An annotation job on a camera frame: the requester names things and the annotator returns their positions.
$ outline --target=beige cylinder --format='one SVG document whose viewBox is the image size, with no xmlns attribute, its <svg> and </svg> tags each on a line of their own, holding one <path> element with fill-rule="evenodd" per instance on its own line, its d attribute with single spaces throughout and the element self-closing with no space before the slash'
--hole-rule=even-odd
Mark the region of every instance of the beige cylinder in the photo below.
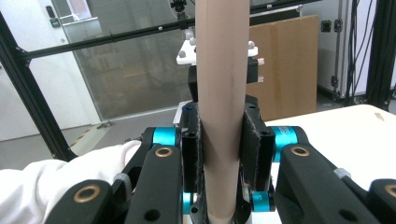
<svg viewBox="0 0 396 224">
<path fill-rule="evenodd" d="M 199 113 L 210 223 L 231 223 L 248 66 L 248 0 L 196 1 Z"/>
</svg>

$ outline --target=cardboard box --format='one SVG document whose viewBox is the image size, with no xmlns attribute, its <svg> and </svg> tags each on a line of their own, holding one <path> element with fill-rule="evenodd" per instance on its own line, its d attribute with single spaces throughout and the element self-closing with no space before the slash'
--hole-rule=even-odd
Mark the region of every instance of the cardboard box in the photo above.
<svg viewBox="0 0 396 224">
<path fill-rule="evenodd" d="M 262 83 L 247 84 L 247 94 L 259 99 L 264 121 L 317 110 L 318 16 L 301 17 L 250 27 L 265 65 Z"/>
</svg>

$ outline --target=table surface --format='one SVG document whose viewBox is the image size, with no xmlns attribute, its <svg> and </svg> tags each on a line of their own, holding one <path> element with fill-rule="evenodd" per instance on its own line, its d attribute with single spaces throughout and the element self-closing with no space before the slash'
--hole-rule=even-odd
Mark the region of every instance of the table surface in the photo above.
<svg viewBox="0 0 396 224">
<path fill-rule="evenodd" d="M 364 189 L 379 178 L 396 179 L 396 116 L 371 105 L 355 105 L 265 122 L 300 126 L 311 145 Z M 272 166 L 276 184 L 279 164 Z M 253 223 L 281 223 L 277 212 L 253 213 Z"/>
</svg>

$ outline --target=white sleeve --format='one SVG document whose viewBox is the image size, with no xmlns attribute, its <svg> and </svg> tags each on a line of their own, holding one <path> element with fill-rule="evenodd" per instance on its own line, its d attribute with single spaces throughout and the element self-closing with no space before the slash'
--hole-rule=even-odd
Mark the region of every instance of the white sleeve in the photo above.
<svg viewBox="0 0 396 224">
<path fill-rule="evenodd" d="M 106 147 L 70 162 L 33 162 L 22 171 L 0 171 L 0 223 L 42 223 L 68 189 L 86 179 L 113 183 L 141 142 Z"/>
</svg>

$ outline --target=concrete floor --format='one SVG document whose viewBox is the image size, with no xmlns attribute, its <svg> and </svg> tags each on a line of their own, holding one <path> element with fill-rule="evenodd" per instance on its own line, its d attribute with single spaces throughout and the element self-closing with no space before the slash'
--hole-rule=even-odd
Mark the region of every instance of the concrete floor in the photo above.
<svg viewBox="0 0 396 224">
<path fill-rule="evenodd" d="M 317 111 L 340 108 L 341 104 L 324 95 L 318 94 Z M 396 115 L 396 101 L 392 100 L 389 112 Z M 101 129 L 95 126 L 83 126 L 63 130 L 67 143 L 72 145 L 82 134 L 72 150 L 82 155 L 93 149 L 123 144 L 127 139 L 134 139 L 146 130 L 147 127 L 169 127 L 176 113 L 175 109 L 163 112 L 112 120 L 112 125 Z M 33 161 L 51 160 L 52 157 L 41 135 L 23 137 L 0 142 L 0 169 L 23 169 Z"/>
</svg>

